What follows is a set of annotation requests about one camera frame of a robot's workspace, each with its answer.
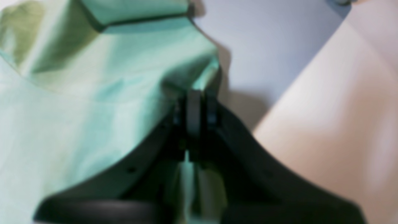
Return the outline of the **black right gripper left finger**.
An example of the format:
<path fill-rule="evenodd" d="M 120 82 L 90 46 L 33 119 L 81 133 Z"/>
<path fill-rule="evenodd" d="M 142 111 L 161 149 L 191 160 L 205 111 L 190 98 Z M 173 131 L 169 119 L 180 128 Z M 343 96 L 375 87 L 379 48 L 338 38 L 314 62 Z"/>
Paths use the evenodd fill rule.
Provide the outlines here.
<path fill-rule="evenodd" d="M 189 91 L 152 132 L 110 168 L 44 199 L 43 224 L 173 224 L 180 167 L 201 131 L 202 93 Z"/>

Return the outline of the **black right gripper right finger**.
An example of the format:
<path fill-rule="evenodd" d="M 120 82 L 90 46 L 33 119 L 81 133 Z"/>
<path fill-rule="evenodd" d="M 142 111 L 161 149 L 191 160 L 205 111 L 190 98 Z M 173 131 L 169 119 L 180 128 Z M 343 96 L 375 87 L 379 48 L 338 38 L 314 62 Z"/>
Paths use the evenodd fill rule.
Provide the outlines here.
<path fill-rule="evenodd" d="M 365 224 L 358 206 L 303 179 L 255 140 L 213 92 L 205 95 L 205 158 L 220 171 L 222 224 Z"/>

